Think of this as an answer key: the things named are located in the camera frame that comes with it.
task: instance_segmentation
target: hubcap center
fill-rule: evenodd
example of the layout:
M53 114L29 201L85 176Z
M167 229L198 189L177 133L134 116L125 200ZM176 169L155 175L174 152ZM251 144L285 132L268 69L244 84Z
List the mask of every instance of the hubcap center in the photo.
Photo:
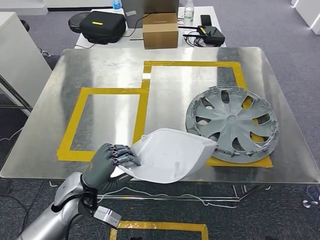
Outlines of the hubcap center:
M229 117L226 118L226 120L229 124L233 124L234 122L235 122L236 119L237 118L235 115L230 115L230 116L229 116Z

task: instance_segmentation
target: wheel cover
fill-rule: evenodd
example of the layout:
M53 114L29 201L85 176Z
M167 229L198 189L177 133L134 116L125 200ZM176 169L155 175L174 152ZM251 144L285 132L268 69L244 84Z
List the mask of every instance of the wheel cover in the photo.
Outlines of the wheel cover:
M236 164L253 163L272 153L278 122L266 100L238 86L213 86L188 107L186 128L214 141L213 157Z

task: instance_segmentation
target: white plastic part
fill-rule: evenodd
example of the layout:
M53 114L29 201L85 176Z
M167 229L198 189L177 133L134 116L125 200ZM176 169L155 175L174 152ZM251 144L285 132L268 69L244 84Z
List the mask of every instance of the white plastic part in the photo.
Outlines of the white plastic part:
M217 148L217 142L195 134L160 128L132 145L140 160L118 168L139 180L169 184L179 181L202 168Z

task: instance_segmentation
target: black carrying case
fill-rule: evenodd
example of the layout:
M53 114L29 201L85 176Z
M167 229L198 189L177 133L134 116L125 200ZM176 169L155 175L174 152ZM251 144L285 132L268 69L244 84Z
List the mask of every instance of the black carrying case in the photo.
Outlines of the black carrying case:
M116 43L126 31L122 14L93 11L80 23L81 32L90 43Z

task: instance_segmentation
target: stainless steel tabletop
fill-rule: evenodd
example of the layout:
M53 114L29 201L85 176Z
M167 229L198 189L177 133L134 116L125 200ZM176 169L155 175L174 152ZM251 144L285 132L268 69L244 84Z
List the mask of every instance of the stainless steel tabletop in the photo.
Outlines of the stainless steel tabletop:
M319 169L265 54L257 47L65 50L0 176L65 179L73 172L83 172L88 162L57 158L57 149L82 88L140 88L143 74L150 77L144 128L144 134L149 134L158 128L186 131L186 112L195 96L210 86L236 84L230 67L153 66L148 76L143 73L144 61L238 62L248 90L269 101L279 122L279 143L270 155L273 167L205 166L184 181L320 181ZM78 113L70 150L96 151L105 142L132 144L139 101L140 95L132 93L89 94L83 111Z

